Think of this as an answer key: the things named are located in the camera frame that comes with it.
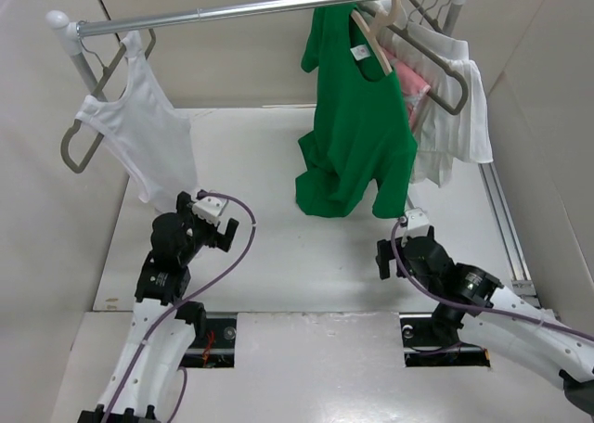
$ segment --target white table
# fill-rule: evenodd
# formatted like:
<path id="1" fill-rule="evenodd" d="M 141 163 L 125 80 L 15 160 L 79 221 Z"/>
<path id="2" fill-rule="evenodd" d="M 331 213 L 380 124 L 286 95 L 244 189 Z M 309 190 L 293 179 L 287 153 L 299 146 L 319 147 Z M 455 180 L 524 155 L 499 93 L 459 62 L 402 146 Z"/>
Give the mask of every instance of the white table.
<path id="1" fill-rule="evenodd" d="M 86 314 L 52 423 L 95 409 L 131 317 Z M 491 362 L 404 368 L 389 312 L 240 314 L 235 367 L 189 369 L 175 422 L 591 423 L 544 379 L 493 353 Z M 177 385 L 169 407 L 178 393 Z"/>
<path id="2" fill-rule="evenodd" d="M 211 312 L 430 311 L 434 304 L 406 280 L 380 281 L 376 241 L 394 221 L 371 215 L 377 188 L 370 184 L 355 211 L 342 219 L 303 214 L 294 179 L 304 171 L 297 140 L 311 130 L 313 109 L 190 109 L 200 183 L 236 196 L 254 210 L 257 236 L 237 270 L 200 300 Z M 456 162 L 452 182 L 409 192 L 435 225 L 437 240 L 456 260 L 478 265 L 510 283 L 510 266 L 476 165 Z M 229 254 L 204 250 L 190 265 L 188 292 L 221 273 L 242 250 L 249 219 L 240 221 Z M 140 202 L 134 183 L 125 193 L 94 310 L 129 311 L 150 249 L 154 210 Z"/>

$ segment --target white tank top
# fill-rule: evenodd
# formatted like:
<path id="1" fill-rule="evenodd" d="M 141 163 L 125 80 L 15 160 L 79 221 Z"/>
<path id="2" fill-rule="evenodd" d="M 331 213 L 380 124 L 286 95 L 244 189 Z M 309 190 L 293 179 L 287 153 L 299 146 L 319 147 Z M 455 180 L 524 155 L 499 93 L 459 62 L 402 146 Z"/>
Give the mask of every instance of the white tank top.
<path id="1" fill-rule="evenodd" d="M 122 40 L 128 83 L 122 97 L 102 102 L 87 96 L 76 118 L 102 133 L 107 149 L 135 180 L 143 202 L 174 212 L 180 191 L 198 190 L 190 121 L 176 111 L 145 59 L 138 32 Z"/>

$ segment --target clothing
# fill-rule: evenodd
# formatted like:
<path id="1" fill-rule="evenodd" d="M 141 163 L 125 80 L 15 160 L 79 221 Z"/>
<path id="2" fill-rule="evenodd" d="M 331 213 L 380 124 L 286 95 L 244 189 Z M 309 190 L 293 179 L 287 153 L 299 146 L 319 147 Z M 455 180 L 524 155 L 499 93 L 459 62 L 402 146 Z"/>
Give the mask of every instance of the clothing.
<path id="1" fill-rule="evenodd" d="M 136 182 L 143 202 L 159 212 L 174 212 L 180 191 L 198 190 L 190 121 L 174 109 L 157 83 L 140 34 L 129 32 L 122 44 L 128 59 L 122 97 L 101 102 L 87 96 L 76 118 L 105 136 L 103 143 Z"/>
<path id="2" fill-rule="evenodd" d="M 296 179 L 296 201 L 306 214 L 343 217 L 375 179 L 373 214 L 392 218 L 404 211 L 417 144 L 395 74 L 384 75 L 373 56 L 355 61 L 351 53 L 368 47 L 354 9 L 314 12 L 302 69 L 318 68 L 317 106 L 314 130 L 299 140 L 307 171 Z"/>
<path id="3" fill-rule="evenodd" d="M 380 3 L 369 4 L 374 10 L 382 10 Z M 417 117 L 415 138 L 419 150 L 411 182 L 429 178 L 443 186 L 451 179 L 454 158 L 473 163 L 493 161 L 481 73 L 469 58 L 467 42 L 414 22 L 409 23 L 408 33 L 459 72 L 469 86 L 468 101 L 459 115 L 450 115 L 436 103 L 427 102 Z M 381 30 L 378 41 L 427 81 L 436 94 L 456 106 L 461 96 L 460 86 L 442 68 L 389 29 Z"/>
<path id="4" fill-rule="evenodd" d="M 414 133 L 417 126 L 417 113 L 423 106 L 425 97 L 431 90 L 431 87 L 409 66 L 392 55 L 388 50 L 383 47 L 381 49 L 398 76 L 400 89 L 402 89 L 402 96 L 405 100 L 405 106 L 407 107 L 408 125 L 410 126 L 410 130 Z"/>

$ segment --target white garment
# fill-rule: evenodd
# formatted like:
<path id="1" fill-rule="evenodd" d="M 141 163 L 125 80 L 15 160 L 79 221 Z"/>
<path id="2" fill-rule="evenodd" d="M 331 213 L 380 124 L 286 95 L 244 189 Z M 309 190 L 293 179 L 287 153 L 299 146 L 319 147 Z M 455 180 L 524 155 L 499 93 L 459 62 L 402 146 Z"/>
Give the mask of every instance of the white garment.
<path id="1" fill-rule="evenodd" d="M 87 96 L 76 118 L 102 133 L 108 150 L 123 164 L 143 202 L 174 212 L 180 191 L 198 189 L 189 117 L 174 109 L 145 59 L 138 32 L 122 40 L 128 82 L 122 97 L 101 102 Z"/>
<path id="2" fill-rule="evenodd" d="M 382 10 L 381 4 L 369 5 L 376 11 Z M 473 163 L 493 161 L 481 73 L 476 63 L 469 59 L 467 42 L 452 39 L 414 22 L 408 24 L 408 33 L 442 58 L 453 71 L 459 72 L 469 86 L 468 101 L 459 115 L 453 116 L 427 100 L 417 117 L 415 138 L 418 150 L 411 182 L 428 178 L 443 186 L 451 179 L 454 158 Z M 451 106 L 458 104 L 460 86 L 442 68 L 389 29 L 382 29 L 378 40 L 380 45 L 420 75 L 437 95 Z"/>

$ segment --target pink garment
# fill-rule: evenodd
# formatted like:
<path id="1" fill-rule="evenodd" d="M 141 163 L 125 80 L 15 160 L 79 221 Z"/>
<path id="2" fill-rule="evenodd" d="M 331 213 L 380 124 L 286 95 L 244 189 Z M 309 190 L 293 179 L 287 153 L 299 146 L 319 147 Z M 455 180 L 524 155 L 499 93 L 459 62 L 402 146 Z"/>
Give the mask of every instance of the pink garment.
<path id="1" fill-rule="evenodd" d="M 390 64 L 396 71 L 398 80 L 400 81 L 400 89 L 402 90 L 402 97 L 405 100 L 408 112 L 408 124 L 410 125 L 411 131 L 415 132 L 415 120 L 417 119 L 417 113 L 422 106 L 422 101 L 431 89 L 429 84 L 423 80 L 416 72 L 414 72 L 409 66 L 400 61 L 390 52 L 383 47 L 381 48 L 383 53 L 390 61 Z"/>

